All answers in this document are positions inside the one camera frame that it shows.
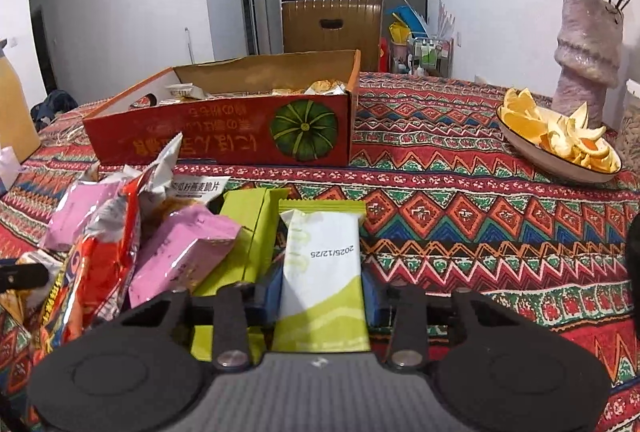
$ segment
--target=orange juice bottle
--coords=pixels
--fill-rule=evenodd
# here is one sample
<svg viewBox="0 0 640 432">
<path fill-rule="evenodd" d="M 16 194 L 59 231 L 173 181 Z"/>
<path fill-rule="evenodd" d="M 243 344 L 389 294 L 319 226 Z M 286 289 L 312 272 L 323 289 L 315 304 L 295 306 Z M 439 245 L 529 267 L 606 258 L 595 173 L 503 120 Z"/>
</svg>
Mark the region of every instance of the orange juice bottle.
<svg viewBox="0 0 640 432">
<path fill-rule="evenodd" d="M 2 48 L 4 44 L 0 42 L 0 147 L 14 148 L 18 160 L 23 162 L 40 146 L 40 138 L 20 79 Z"/>
</svg>

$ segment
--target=brown leather chair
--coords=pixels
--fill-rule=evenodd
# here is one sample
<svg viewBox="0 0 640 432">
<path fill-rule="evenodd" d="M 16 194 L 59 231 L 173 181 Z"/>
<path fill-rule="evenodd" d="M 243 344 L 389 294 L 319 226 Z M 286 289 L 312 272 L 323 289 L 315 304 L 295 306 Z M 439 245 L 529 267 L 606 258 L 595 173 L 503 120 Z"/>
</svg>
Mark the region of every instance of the brown leather chair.
<svg viewBox="0 0 640 432">
<path fill-rule="evenodd" d="M 382 0 L 305 0 L 282 3 L 285 53 L 360 50 L 361 69 L 380 62 Z"/>
</svg>

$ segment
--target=red cardboard box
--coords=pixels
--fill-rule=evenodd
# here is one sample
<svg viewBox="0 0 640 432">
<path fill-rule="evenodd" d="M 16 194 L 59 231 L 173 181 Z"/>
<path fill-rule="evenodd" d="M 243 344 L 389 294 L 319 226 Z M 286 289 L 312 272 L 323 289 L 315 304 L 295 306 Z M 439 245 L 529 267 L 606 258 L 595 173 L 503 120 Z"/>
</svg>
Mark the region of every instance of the red cardboard box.
<svg viewBox="0 0 640 432">
<path fill-rule="evenodd" d="M 103 165 L 145 165 L 182 132 L 180 158 L 237 165 L 345 167 L 358 103 L 360 51 L 258 55 L 168 68 L 101 105 L 84 128 Z M 344 95 L 225 98 L 132 108 L 170 98 L 167 85 L 205 92 L 302 89 L 317 80 L 347 84 Z"/>
</svg>

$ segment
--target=table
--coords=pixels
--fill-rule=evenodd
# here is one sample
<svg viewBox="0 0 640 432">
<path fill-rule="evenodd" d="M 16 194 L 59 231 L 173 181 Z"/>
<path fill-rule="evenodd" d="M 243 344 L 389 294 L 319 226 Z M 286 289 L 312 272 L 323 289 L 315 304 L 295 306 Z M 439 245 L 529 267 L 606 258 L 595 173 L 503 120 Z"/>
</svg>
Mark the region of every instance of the table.
<svg viewBox="0 0 640 432">
<path fill-rule="evenodd" d="M 590 188 L 536 170 L 498 129 L 495 106 L 503 95 L 495 86 L 456 80 L 362 74 L 350 168 L 178 170 L 230 175 L 231 188 L 289 186 L 304 199 L 365 200 L 362 257 L 382 278 L 436 294 L 456 287 L 485 292 L 590 350 L 613 386 L 597 430 L 633 430 L 640 351 L 624 241 L 639 210 L 638 178 L 624 171 Z M 90 109 L 67 113 L 42 132 L 42 148 L 0 200 L 0 257 L 34 248 L 65 188 L 94 161 L 81 129 Z M 23 410 L 28 336 L 2 311 L 0 330 L 0 388 Z M 435 349 L 446 345 L 443 329 L 430 333 Z M 372 333 L 374 347 L 387 337 L 385 330 Z"/>
</svg>

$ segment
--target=pumpkin image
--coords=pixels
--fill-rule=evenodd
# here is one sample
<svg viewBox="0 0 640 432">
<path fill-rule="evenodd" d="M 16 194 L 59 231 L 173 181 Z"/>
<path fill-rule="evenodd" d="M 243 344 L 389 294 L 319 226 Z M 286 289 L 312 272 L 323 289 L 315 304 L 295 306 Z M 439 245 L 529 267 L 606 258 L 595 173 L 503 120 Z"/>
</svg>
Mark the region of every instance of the pumpkin image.
<svg viewBox="0 0 640 432">
<path fill-rule="evenodd" d="M 297 161 L 313 161 L 334 148 L 338 119 L 320 102 L 296 100 L 276 111 L 271 136 L 282 154 Z"/>
</svg>

